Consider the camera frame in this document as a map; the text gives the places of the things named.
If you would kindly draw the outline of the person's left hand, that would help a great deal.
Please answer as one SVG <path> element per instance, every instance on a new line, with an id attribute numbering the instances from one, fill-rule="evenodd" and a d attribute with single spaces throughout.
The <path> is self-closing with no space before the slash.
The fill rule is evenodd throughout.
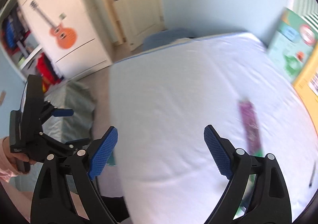
<path id="1" fill-rule="evenodd" d="M 12 153 L 8 137 L 3 138 L 2 147 L 5 158 L 19 173 L 29 173 L 30 170 L 28 166 L 26 167 L 24 164 L 31 166 L 37 163 L 36 161 L 29 159 L 29 157 L 24 153 Z"/>

